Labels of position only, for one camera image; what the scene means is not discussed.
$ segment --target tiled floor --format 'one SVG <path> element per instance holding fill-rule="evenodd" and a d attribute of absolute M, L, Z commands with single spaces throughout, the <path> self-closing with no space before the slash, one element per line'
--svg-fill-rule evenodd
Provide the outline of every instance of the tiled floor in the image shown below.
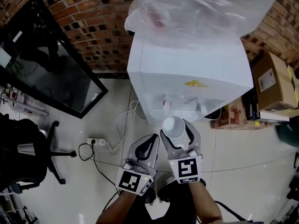
<path fill-rule="evenodd" d="M 49 127 L 55 120 L 56 146 L 62 150 L 76 150 L 88 137 L 105 138 L 112 147 L 118 143 L 114 123 L 116 117 L 128 110 L 129 102 L 136 99 L 129 80 L 102 80 L 108 94 L 83 118 L 78 119 L 48 107 L 48 117 L 29 117 L 40 127 Z M 13 119 L 28 118 L 0 105 L 1 113 L 9 113 Z M 117 127 L 123 135 L 132 114 L 124 115 Z M 269 223 L 281 207 L 286 206 L 287 186 L 292 178 L 295 148 L 279 141 L 274 128 L 258 131 L 213 130 L 209 123 L 194 122 L 201 135 L 201 151 L 204 157 L 202 178 L 215 200 L 225 203 L 245 218 Z M 99 169 L 115 182 L 117 169 L 126 157 L 129 146 L 140 137 L 159 133 L 161 127 L 150 126 L 147 121 L 135 117 L 124 141 L 123 150 L 112 158 L 109 153 L 96 151 Z M 160 174 L 171 169 L 167 152 L 160 143 L 156 168 Z M 87 157 L 90 150 L 83 148 Z M 115 193 L 112 184 L 103 178 L 93 161 L 83 162 L 79 157 L 56 157 L 55 164 L 66 185 L 59 185 L 52 173 L 48 173 L 41 186 L 26 190 L 21 201 L 43 224 L 93 224 L 110 197 Z M 153 218 L 163 215 L 168 205 L 155 202 L 148 206 Z M 225 221 L 236 219 L 222 210 Z"/>

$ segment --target power cord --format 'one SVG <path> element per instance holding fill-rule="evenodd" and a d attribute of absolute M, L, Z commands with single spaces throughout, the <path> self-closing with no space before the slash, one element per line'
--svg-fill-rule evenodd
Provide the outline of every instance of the power cord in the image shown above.
<path fill-rule="evenodd" d="M 105 174 L 103 174 L 103 173 L 99 170 L 99 168 L 98 168 L 98 166 L 97 166 L 97 164 L 96 164 L 96 162 L 95 162 L 95 155 L 94 155 L 94 149 L 93 149 L 93 145 L 94 145 L 94 143 L 95 143 L 95 141 L 92 140 L 92 144 L 91 144 L 91 145 L 88 144 L 88 143 L 80 144 L 80 145 L 79 145 L 79 148 L 78 148 L 78 155 L 79 155 L 79 158 L 80 158 L 82 161 L 87 161 L 87 160 L 90 160 L 91 158 L 93 158 L 94 165 L 95 165 L 95 167 L 97 168 L 98 172 L 99 172 L 100 174 L 102 174 L 102 176 L 105 177 L 105 178 L 107 179 L 107 181 L 109 181 L 110 183 L 112 183 L 112 184 L 115 186 L 115 184 L 114 184 L 109 178 L 107 178 Z M 90 157 L 88 157 L 88 158 L 84 158 L 84 159 L 83 159 L 83 157 L 81 156 L 81 153 L 80 153 L 80 148 L 81 148 L 83 145 L 88 145 L 88 146 L 92 149 L 92 155 L 91 155 Z"/>
<path fill-rule="evenodd" d="M 119 143 L 115 148 L 111 148 L 110 145 L 109 145 L 109 143 L 106 142 L 106 144 L 108 145 L 109 150 L 102 150 L 102 149 L 99 149 L 101 152 L 110 152 L 110 155 L 111 155 L 111 157 L 113 157 L 113 158 L 115 158 L 116 156 L 118 156 L 118 154 L 119 154 L 120 151 L 121 151 L 121 148 L 119 148 L 119 151 L 118 151 L 118 153 L 117 153 L 115 156 L 113 156 L 111 152 L 113 152 L 113 151 L 115 151 L 116 149 L 118 149 L 118 147 L 120 147 L 120 146 L 122 145 L 122 143 L 124 142 L 125 137 L 126 137 L 128 131 L 129 131 L 129 129 L 130 129 L 130 126 L 131 126 L 131 124 L 132 124 L 132 122 L 133 122 L 133 120 L 134 120 L 134 118 L 135 118 L 135 115 L 137 115 L 137 117 L 138 117 L 139 119 L 141 119 L 141 120 L 146 120 L 146 119 L 142 119 L 142 118 L 136 113 L 136 109 L 137 109 L 138 104 L 139 104 L 139 100 L 132 100 L 132 101 L 130 102 L 130 104 L 129 104 L 129 110 L 126 111 L 126 112 L 124 112 L 124 113 L 121 113 L 121 114 L 116 118 L 116 120 L 115 120 L 115 130 L 116 130 L 116 132 L 117 132 L 117 135 L 118 135 L 118 138 L 119 138 L 120 143 Z M 118 131 L 118 129 L 117 129 L 117 120 L 118 120 L 123 114 L 130 113 L 130 112 L 133 112 L 132 119 L 131 119 L 130 122 L 129 122 L 128 129 L 125 131 L 125 134 L 124 134 L 123 138 L 121 138 L 121 135 L 120 135 L 120 133 L 119 133 L 119 131 Z"/>

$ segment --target person's arm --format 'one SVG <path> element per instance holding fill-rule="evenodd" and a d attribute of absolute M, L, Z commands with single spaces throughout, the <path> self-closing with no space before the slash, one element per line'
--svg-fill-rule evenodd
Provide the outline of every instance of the person's arm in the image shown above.
<path fill-rule="evenodd" d="M 222 220 L 221 211 L 201 182 L 191 182 L 189 187 L 192 193 L 196 214 L 202 224 Z"/>
<path fill-rule="evenodd" d="M 99 216 L 96 224 L 121 224 L 126 218 L 136 194 L 124 191 L 114 203 L 112 203 Z"/>

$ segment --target office chair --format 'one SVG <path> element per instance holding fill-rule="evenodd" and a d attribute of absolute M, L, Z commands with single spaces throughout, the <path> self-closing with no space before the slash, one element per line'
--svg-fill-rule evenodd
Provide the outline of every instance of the office chair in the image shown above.
<path fill-rule="evenodd" d="M 0 113 L 0 191 L 8 186 L 15 193 L 22 193 L 25 189 L 38 187 L 45 179 L 47 168 L 54 174 L 60 184 L 65 184 L 61 179 L 52 156 L 76 157 L 76 152 L 52 152 L 51 142 L 55 127 L 59 122 L 53 122 L 46 137 L 37 125 L 29 119 L 11 120 L 8 114 Z M 18 146 L 32 144 L 35 155 L 19 153 Z M 20 185 L 17 182 L 30 182 L 32 184 Z"/>

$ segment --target paper cup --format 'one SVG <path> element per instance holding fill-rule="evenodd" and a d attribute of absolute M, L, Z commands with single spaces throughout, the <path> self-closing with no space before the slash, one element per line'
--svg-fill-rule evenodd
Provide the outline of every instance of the paper cup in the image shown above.
<path fill-rule="evenodd" d="M 185 122 L 178 116 L 169 116 L 164 119 L 162 130 L 164 134 L 171 139 L 180 138 L 185 132 Z"/>

